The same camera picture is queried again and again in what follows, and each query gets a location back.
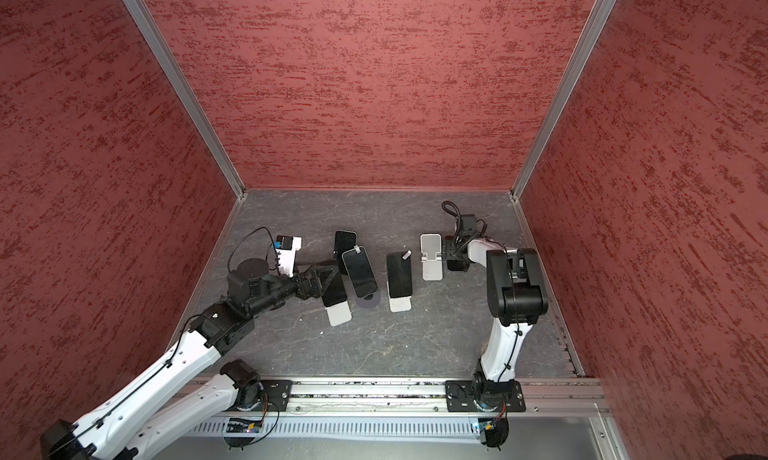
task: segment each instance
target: gray marble floor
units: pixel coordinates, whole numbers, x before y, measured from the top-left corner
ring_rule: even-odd
[[[392,193],[251,191],[227,238],[224,254],[204,289],[197,313],[226,293],[226,257],[251,230],[267,226],[273,235],[302,237],[299,262],[332,258],[338,229],[358,233],[384,292],[373,309],[360,308],[345,277],[352,320],[331,327],[320,299],[289,300],[256,319],[256,328],[220,363],[244,359],[263,375],[460,376],[469,377],[485,349],[492,317],[485,299],[485,269],[446,272],[442,282],[422,280],[419,236],[451,234],[453,217],[440,208],[450,199],[462,213],[488,223],[487,235],[510,247],[522,235],[504,193]],[[269,240],[255,234],[240,246],[233,268],[266,254]],[[389,311],[386,254],[413,251],[412,309]],[[217,370],[219,365],[210,370]],[[552,319],[543,316],[525,340],[518,376],[568,376]]]

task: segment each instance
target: white robot arm segment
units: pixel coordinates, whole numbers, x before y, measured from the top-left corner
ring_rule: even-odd
[[[486,239],[475,239],[467,245],[467,256],[471,262],[478,263],[485,268],[485,257],[490,250],[504,251],[500,244],[496,242],[489,242]],[[515,253],[516,251],[516,249],[506,249],[506,253]]]
[[[480,365],[487,379],[494,382],[514,380],[514,366],[518,362],[523,340],[532,328],[533,325],[528,323],[512,323],[510,326],[504,326],[498,319],[493,320],[491,339],[480,357]]]
[[[150,418],[126,448],[138,450],[133,460],[149,460],[196,425],[231,407],[236,398],[234,380],[216,375],[206,385]]]
[[[115,458],[129,438],[174,393],[221,358],[215,348],[206,348],[205,342],[197,331],[186,331],[170,366],[165,364],[173,356],[176,344],[120,392],[80,417],[72,432],[74,436],[82,434],[78,440],[83,446],[95,446],[100,460]],[[110,411],[101,420],[103,425],[93,426]]]

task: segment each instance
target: ventilation grille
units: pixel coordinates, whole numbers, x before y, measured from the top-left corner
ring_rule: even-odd
[[[261,437],[273,426],[274,418],[267,418],[258,433],[226,433],[224,427],[229,418],[210,418],[187,433],[188,437]],[[297,418],[283,417],[270,434],[271,437],[315,437],[398,439],[423,438],[449,441],[476,442],[480,435],[477,418]]]

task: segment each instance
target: red textured wall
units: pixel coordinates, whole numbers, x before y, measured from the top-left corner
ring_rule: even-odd
[[[594,0],[146,0],[246,186],[509,189]]]
[[[633,460],[768,455],[768,0],[619,0],[522,205]]]
[[[234,201],[120,0],[0,0],[0,452],[168,344]]]

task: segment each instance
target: smartphone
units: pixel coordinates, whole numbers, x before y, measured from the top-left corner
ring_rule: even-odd
[[[413,295],[410,252],[390,253],[386,256],[386,276],[389,298]]]
[[[342,253],[341,258],[346,267],[346,272],[350,276],[357,298],[365,298],[379,291],[379,286],[376,284],[376,278],[373,277],[373,269],[364,247],[353,247],[351,250]]]
[[[328,285],[328,289],[322,294],[322,304],[327,307],[334,306],[342,301],[346,301],[346,290],[344,289],[344,279],[341,275],[336,275]]]
[[[342,275],[346,275],[347,272],[341,254],[355,248],[355,245],[357,245],[357,233],[345,230],[336,231],[336,239],[333,241],[333,256],[336,258],[339,273]]]

